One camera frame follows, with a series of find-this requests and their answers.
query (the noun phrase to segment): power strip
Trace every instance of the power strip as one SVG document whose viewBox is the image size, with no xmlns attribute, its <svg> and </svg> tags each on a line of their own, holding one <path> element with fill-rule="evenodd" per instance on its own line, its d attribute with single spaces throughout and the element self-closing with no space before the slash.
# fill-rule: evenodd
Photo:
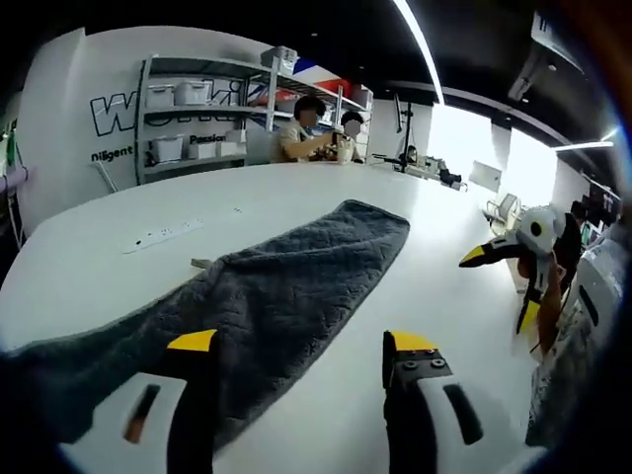
<svg viewBox="0 0 632 474">
<path fill-rule="evenodd" d="M 198 230 L 203 227 L 204 222 L 201 219 L 194 219 L 172 227 L 164 227 L 162 229 L 145 232 L 143 235 L 134 240 L 133 243 L 123 251 L 123 253 L 133 254 L 139 250 L 146 249 L 152 245 L 160 244 L 166 240 L 175 239 L 176 237 L 188 234 L 189 232 L 193 232 L 194 230 Z"/>
</svg>

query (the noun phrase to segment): ceiling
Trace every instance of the ceiling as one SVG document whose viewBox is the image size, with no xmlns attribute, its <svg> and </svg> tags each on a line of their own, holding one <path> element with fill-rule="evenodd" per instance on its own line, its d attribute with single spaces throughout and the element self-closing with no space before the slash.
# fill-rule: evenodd
<svg viewBox="0 0 632 474">
<path fill-rule="evenodd" d="M 8 93 L 21 87 L 30 59 L 43 41 L 82 26 L 88 34 L 140 25 L 186 26 L 283 44 L 338 75 L 368 85 L 378 98 L 392 97 L 393 88 L 387 85 L 392 80 L 432 82 L 406 23 L 391 0 L 268 0 L 248 6 L 212 2 L 207 8 L 195 6 L 195 11 L 193 7 L 161 9 L 156 7 L 157 2 L 146 0 L 112 0 L 102 3 L 102 8 L 92 2 L 84 3 L 61 0 L 45 4 L 36 16 L 27 15 L 26 11 L 12 15 L 24 24 L 3 39 L 4 44 L 11 45 L 5 53 L 9 67 L 3 69 L 16 73 L 0 79 L 5 91 L 0 105 L 8 99 Z M 605 97 L 579 69 L 532 41 L 531 3 L 409 0 L 443 87 L 474 93 L 522 111 L 572 142 L 599 140 L 613 127 Z M 523 95 L 528 102 L 509 96 L 520 76 L 530 81 L 530 88 Z M 429 92 L 398 92 L 403 99 L 422 103 L 435 99 Z M 495 117 L 500 122 L 506 120 L 499 111 L 471 101 L 449 96 L 446 101 L 486 115 L 501 115 Z M 559 144 L 526 123 L 514 118 L 509 122 L 551 145 Z M 612 186 L 611 174 L 603 166 L 607 161 L 604 153 L 593 151 L 586 155 L 589 163 L 576 153 L 560 156 L 574 168 L 595 173 Z"/>
</svg>

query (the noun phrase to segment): white table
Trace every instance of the white table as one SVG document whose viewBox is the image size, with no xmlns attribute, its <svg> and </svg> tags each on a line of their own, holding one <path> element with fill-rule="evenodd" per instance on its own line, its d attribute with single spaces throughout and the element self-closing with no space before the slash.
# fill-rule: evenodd
<svg viewBox="0 0 632 474">
<path fill-rule="evenodd" d="M 214 259 L 355 198 L 406 217 L 408 241 L 378 287 L 307 374 L 216 456 L 217 473 L 386 473 L 381 340 L 438 343 L 453 371 L 488 390 L 524 433 L 534 362 L 512 341 L 518 297 L 505 263 L 459 269 L 492 237 L 468 194 L 368 166 L 288 164 L 162 181 L 44 222 L 0 292 L 0 345 L 87 331 L 193 276 Z M 124 255 L 137 236 L 201 217 L 203 229 Z"/>
</svg>

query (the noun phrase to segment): gray towel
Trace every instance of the gray towel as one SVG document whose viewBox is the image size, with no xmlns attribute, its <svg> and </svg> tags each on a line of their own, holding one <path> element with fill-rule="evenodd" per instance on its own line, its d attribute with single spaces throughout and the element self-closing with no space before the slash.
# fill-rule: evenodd
<svg viewBox="0 0 632 474">
<path fill-rule="evenodd" d="M 347 200 L 311 223 L 216 260 L 106 328 L 34 345 L 14 361 L 37 379 L 58 439 L 73 442 L 91 427 L 94 408 L 159 360 L 171 341 L 218 329 L 225 343 L 219 448 L 327 348 L 393 263 L 409 228 L 401 217 Z"/>
</svg>

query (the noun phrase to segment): ceiling light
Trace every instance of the ceiling light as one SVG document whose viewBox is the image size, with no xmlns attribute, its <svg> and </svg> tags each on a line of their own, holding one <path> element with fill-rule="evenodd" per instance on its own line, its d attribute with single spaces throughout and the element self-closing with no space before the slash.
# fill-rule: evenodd
<svg viewBox="0 0 632 474">
<path fill-rule="evenodd" d="M 417 46 L 422 51 L 422 55 L 424 56 L 424 60 L 426 61 L 426 66 L 428 67 L 429 72 L 431 73 L 431 78 L 433 79 L 434 90 L 436 91 L 436 95 L 438 97 L 438 102 L 444 106 L 445 100 L 443 99 L 443 92 L 441 90 L 441 84 L 438 81 L 438 74 L 436 73 L 435 62 L 433 61 L 433 56 L 431 55 L 431 50 L 428 47 L 428 43 L 426 42 L 426 38 L 422 33 L 422 29 L 419 27 L 419 23 L 415 20 L 415 15 L 411 11 L 411 7 L 408 6 L 406 0 L 392 0 L 395 6 L 399 9 L 399 13 L 402 14 L 404 20 L 406 20 L 406 24 L 410 29 L 413 37 L 415 37 L 415 41 L 417 42 Z"/>
<path fill-rule="evenodd" d="M 604 138 L 601 139 L 601 141 L 605 141 L 608 138 L 612 138 L 614 135 L 616 135 L 617 131 L 619 131 L 619 127 L 618 126 L 616 126 L 611 131 L 609 131 L 608 134 Z"/>
<path fill-rule="evenodd" d="M 609 148 L 614 146 L 611 141 L 592 141 L 590 143 L 576 143 L 574 145 L 554 146 L 551 148 L 553 151 L 569 151 L 569 150 L 583 150 L 586 148 Z"/>
</svg>

